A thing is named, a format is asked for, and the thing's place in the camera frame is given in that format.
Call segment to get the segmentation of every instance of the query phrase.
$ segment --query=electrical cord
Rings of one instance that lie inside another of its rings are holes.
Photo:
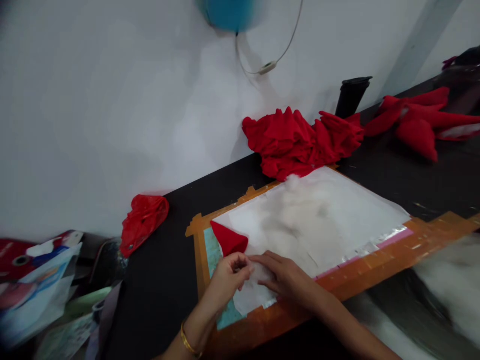
[[[277,64],[279,63],[280,60],[282,60],[282,58],[285,56],[285,54],[287,53],[287,51],[290,49],[290,45],[292,45],[292,42],[294,41],[294,37],[295,37],[295,33],[297,32],[297,28],[299,26],[299,22],[300,22],[300,15],[302,14],[302,8],[304,7],[304,0],[301,0],[300,2],[300,10],[298,11],[298,17],[296,18],[296,24],[295,24],[295,28],[293,29],[293,33],[291,34],[291,39],[290,39],[290,42],[288,43],[288,46],[286,47],[285,51],[283,52],[283,54],[280,56],[280,58],[277,60],[277,61],[270,61],[269,63],[263,65],[260,70],[256,71],[256,72],[250,72],[250,71],[247,71],[244,67],[244,64],[242,63],[242,58],[240,56],[240,50],[239,50],[239,33],[237,32],[236,33],[236,37],[235,37],[235,47],[236,47],[236,52],[238,54],[238,61],[240,62],[240,65],[241,65],[241,68],[243,69],[243,71],[247,74],[251,74],[251,75],[265,75],[269,72],[271,72],[273,69],[275,69],[277,67]]]

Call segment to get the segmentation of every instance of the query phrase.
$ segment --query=black container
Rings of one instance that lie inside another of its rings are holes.
[[[372,78],[372,76],[356,77],[342,81],[340,98],[336,106],[336,116],[346,119],[357,112],[360,101],[362,101],[365,91],[370,86],[370,79]]]

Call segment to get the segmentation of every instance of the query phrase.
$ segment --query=white sheet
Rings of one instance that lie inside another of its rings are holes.
[[[357,256],[357,250],[377,249],[372,243],[409,219],[397,204],[322,167],[301,179],[290,177],[214,221],[249,238],[247,255],[273,251],[313,278]],[[242,315],[275,301],[275,293],[257,284],[271,276],[256,265],[233,297]]]

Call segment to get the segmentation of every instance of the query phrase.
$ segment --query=gold bracelet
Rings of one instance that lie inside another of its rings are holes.
[[[184,331],[184,322],[181,323],[181,328],[180,328],[180,334],[181,334],[181,339],[183,340],[183,345],[185,345],[186,349],[197,359],[200,359],[202,355],[204,354],[203,352],[196,352],[194,348],[190,345],[189,341],[187,340],[187,336],[185,335]]]

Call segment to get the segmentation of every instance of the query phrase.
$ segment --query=hand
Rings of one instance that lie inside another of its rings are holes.
[[[295,300],[310,311],[314,309],[318,296],[327,292],[289,258],[267,251],[261,256],[250,256],[250,260],[262,264],[275,275],[275,280],[259,281],[259,285]]]
[[[254,267],[249,258],[236,252],[218,263],[202,302],[216,314],[220,313],[234,297],[237,289],[242,291],[245,281],[250,279]]]

